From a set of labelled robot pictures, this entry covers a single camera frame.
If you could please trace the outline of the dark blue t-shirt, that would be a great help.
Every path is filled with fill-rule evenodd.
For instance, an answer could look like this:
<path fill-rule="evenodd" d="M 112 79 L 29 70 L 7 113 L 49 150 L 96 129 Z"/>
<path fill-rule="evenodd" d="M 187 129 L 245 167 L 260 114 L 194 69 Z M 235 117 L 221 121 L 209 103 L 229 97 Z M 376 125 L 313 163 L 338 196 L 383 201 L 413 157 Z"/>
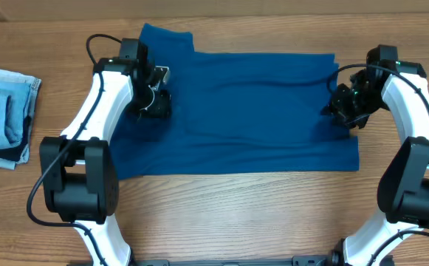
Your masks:
<path fill-rule="evenodd" d="M 190 33 L 150 24 L 140 40 L 171 71 L 171 116 L 119 119 L 110 142 L 119 179 L 360 167 L 358 139 L 320 113 L 333 54 L 204 53 Z"/>

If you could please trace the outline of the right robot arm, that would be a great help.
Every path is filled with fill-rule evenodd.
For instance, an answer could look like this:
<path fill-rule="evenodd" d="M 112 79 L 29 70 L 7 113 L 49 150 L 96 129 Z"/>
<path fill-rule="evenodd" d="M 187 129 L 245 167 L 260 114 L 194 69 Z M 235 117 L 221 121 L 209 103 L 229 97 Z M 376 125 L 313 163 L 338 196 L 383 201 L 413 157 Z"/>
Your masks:
<path fill-rule="evenodd" d="M 322 265 L 393 265 L 391 251 L 409 236 L 429 237 L 429 91 L 421 64 L 401 61 L 397 48 L 380 44 L 359 72 L 331 92 L 322 115 L 363 128 L 378 109 L 392 114 L 401 146 L 377 188 L 377 210 L 341 239 Z"/>

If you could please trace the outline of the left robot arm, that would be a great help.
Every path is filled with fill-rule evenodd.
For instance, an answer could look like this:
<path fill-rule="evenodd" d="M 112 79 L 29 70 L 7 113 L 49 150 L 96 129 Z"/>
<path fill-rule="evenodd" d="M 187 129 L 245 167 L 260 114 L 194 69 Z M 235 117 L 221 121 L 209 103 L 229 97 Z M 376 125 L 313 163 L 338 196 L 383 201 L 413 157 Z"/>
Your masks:
<path fill-rule="evenodd" d="M 119 41 L 119 54 L 93 59 L 92 87 L 80 111 L 58 137 L 39 147 L 42 174 L 27 200 L 36 224 L 74 228 L 92 265 L 135 265 L 115 211 L 119 182 L 109 144 L 126 112 L 145 119 L 167 119 L 170 70 L 150 61 L 148 47 L 136 38 Z"/>

